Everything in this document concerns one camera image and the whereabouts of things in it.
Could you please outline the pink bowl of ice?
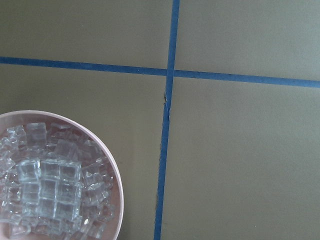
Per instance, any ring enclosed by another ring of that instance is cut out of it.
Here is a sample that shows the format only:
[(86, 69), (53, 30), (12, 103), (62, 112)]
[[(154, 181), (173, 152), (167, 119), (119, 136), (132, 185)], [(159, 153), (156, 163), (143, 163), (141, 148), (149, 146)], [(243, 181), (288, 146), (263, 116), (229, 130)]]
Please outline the pink bowl of ice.
[(66, 117), (36, 110), (0, 116), (0, 237), (116, 240), (124, 215), (107, 146)]

